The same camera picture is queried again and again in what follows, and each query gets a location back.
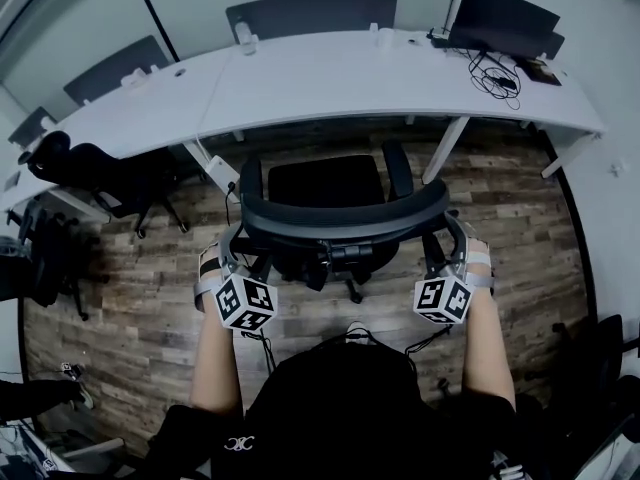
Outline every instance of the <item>white desk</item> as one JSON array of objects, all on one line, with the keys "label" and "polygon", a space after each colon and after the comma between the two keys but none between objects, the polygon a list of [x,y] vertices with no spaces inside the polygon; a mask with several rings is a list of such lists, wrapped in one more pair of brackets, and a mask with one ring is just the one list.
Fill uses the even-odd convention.
[{"label": "white desk", "polygon": [[556,74],[562,87],[532,82],[521,73],[520,109],[512,110],[472,85],[467,59],[432,48],[424,35],[422,45],[409,44],[410,37],[419,35],[397,32],[393,48],[386,52],[374,46],[368,31],[261,41],[252,56],[234,49],[202,121],[201,135],[329,116],[455,116],[425,172],[427,183],[469,117],[533,121],[589,134],[606,129],[579,84],[560,70]]},{"label": "white desk", "polygon": [[[408,39],[419,38],[420,45]],[[60,123],[73,144],[90,142],[128,157],[184,144],[205,167],[199,139],[276,123],[375,114],[452,116],[423,182],[431,181],[472,117],[532,121],[578,129],[585,136],[543,171],[550,176],[606,131],[576,80],[555,69],[562,86],[521,74],[519,110],[478,91],[467,59],[435,50],[424,34],[396,32],[393,47],[375,46],[370,32],[330,32],[261,41],[245,56],[237,47],[206,53],[152,74],[143,86],[119,88]],[[174,74],[185,69],[180,77]],[[25,168],[4,193],[7,210],[55,186]],[[97,218],[100,212],[66,192],[61,199]]]}]

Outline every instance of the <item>wooden floor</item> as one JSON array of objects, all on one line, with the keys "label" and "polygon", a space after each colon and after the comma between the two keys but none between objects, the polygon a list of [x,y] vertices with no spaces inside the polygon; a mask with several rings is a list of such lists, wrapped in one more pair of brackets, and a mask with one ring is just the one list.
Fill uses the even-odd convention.
[{"label": "wooden floor", "polygon": [[[404,143],[418,187],[445,126],[437,120],[418,120],[413,127],[392,119],[312,123],[250,133],[243,145],[227,141],[223,156],[239,169],[250,147],[260,151],[266,172],[278,163],[366,152],[375,157],[386,188],[379,145],[395,136]],[[580,256],[562,192],[555,180],[539,175],[548,162],[541,146],[515,124],[476,120],[441,173],[452,207],[491,245],[516,388],[543,401],[549,395],[547,381],[527,382],[524,374],[553,362],[559,344],[551,331],[554,322],[572,327],[587,313]],[[191,223],[187,234],[161,209],[154,209],[145,240],[132,234],[133,219],[89,226],[102,239],[94,270],[109,274],[111,282],[83,284],[88,322],[80,321],[64,296],[46,309],[26,303],[30,371],[56,368],[62,361],[80,363],[96,402],[92,412],[66,406],[50,411],[40,418],[49,430],[76,428],[94,439],[122,437],[131,452],[142,455],[167,408],[187,402],[202,320],[192,305],[197,254],[226,227],[226,218],[222,193],[196,180],[172,200]],[[238,215],[231,208],[231,219]],[[344,332],[354,320],[399,350],[427,337],[438,327],[411,312],[413,285],[423,275],[420,241],[402,244],[395,259],[362,287],[362,305],[349,301],[341,283],[316,293],[283,284],[272,272],[280,285],[281,316],[266,334],[276,361]],[[267,377],[266,364],[260,343],[242,338],[235,343],[248,407]],[[459,390],[463,350],[464,327],[459,326],[413,356],[425,400],[439,399],[436,384],[443,377],[452,391]]]}]

